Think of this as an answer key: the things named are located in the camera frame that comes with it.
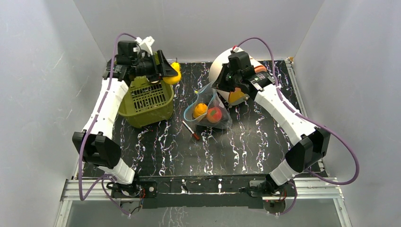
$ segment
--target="red apple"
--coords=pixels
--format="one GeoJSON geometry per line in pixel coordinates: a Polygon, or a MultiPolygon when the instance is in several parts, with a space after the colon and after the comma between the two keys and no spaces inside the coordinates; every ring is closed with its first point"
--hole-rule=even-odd
{"type": "Polygon", "coordinates": [[[208,119],[208,121],[210,121],[211,123],[217,123],[221,120],[221,117],[223,116],[220,108],[213,107],[208,109],[208,113],[206,114],[206,118],[208,119]]]}

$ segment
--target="marble tabletop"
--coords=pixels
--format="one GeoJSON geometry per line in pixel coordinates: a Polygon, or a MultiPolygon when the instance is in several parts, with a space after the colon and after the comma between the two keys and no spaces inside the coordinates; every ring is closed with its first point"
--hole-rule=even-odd
{"type": "MultiPolygon", "coordinates": [[[[271,73],[271,62],[263,61],[271,73]]],[[[195,101],[194,91],[208,84],[210,62],[181,63],[182,80],[173,85],[174,114],[167,121],[136,129],[118,116],[113,140],[121,145],[122,159],[140,176],[246,175],[268,173],[283,160],[291,144],[283,129],[252,100],[228,108],[233,125],[226,130],[191,125],[196,141],[182,125],[185,109],[195,101]]],[[[284,96],[299,109],[284,61],[276,61],[284,96]]],[[[85,165],[85,177],[103,172],[85,165]]]]}

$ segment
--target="red marker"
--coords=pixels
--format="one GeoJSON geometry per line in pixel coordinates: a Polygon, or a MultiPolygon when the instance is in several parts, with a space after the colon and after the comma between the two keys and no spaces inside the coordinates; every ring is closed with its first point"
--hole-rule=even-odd
{"type": "Polygon", "coordinates": [[[185,123],[185,121],[182,121],[183,125],[189,130],[189,132],[192,134],[192,136],[196,139],[199,140],[199,136],[185,123]]]}

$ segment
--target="transparent bag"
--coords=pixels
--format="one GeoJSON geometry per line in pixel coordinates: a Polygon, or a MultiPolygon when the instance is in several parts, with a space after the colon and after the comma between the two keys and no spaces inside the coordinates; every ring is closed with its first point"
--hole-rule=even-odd
{"type": "Polygon", "coordinates": [[[197,99],[184,112],[184,119],[196,125],[226,129],[231,127],[233,120],[223,102],[218,97],[212,83],[202,87],[197,92],[197,99]],[[194,118],[193,112],[199,104],[207,105],[207,111],[194,118]]]}

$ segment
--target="green basket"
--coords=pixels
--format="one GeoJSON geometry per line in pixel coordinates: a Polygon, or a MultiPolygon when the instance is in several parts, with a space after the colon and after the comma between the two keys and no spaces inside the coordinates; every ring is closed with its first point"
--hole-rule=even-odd
{"type": "Polygon", "coordinates": [[[160,81],[149,83],[146,77],[137,77],[125,94],[118,114],[135,128],[168,120],[174,112],[173,86],[160,81]]]}

